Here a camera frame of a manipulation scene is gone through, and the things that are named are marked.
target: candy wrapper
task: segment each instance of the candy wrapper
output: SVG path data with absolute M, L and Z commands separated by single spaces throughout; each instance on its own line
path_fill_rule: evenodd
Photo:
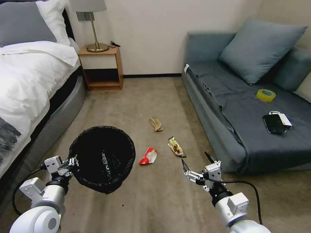
M 172 149 L 172 151 L 174 152 L 175 155 L 177 155 L 179 157 L 186 157 L 183 149 L 180 147 L 178 142 L 176 142 L 174 137 L 171 137 L 168 140 L 168 146 Z
M 156 150 L 149 147 L 146 150 L 144 157 L 138 162 L 138 164 L 140 165 L 151 164 L 151 163 L 154 163 L 155 159 L 156 159 Z

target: tape roll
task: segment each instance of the tape roll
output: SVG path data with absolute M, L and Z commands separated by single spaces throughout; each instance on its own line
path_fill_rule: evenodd
M 268 89 L 260 89 L 257 92 L 256 97 L 263 102 L 271 102 L 276 97 L 276 94 Z

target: wooden nightstand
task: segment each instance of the wooden nightstand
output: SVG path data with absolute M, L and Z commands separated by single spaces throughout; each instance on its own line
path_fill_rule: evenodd
M 123 70 L 118 47 L 89 52 L 84 46 L 78 55 L 89 91 L 122 90 Z

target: baseboard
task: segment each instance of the baseboard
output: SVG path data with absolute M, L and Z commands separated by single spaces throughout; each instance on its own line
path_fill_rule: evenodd
M 181 73 L 167 74 L 124 74 L 123 78 L 157 78 L 157 77 L 181 77 Z

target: trash can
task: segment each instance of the trash can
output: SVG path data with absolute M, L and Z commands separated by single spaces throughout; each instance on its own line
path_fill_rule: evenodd
M 73 171 L 78 182 L 101 193 L 117 190 L 130 174 L 135 147 L 132 139 L 112 126 L 96 126 L 83 131 L 71 144 L 68 158 L 77 156 Z

